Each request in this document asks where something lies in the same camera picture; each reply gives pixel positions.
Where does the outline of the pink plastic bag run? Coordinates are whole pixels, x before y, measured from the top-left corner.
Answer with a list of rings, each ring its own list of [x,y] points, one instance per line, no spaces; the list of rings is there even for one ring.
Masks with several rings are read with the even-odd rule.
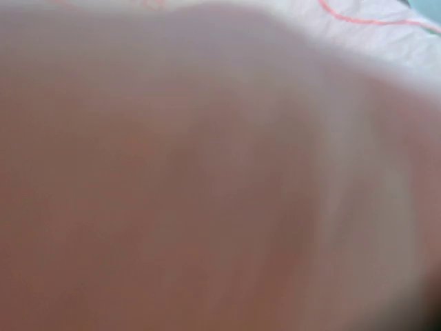
[[[430,330],[440,93],[249,6],[1,7],[2,330]]]

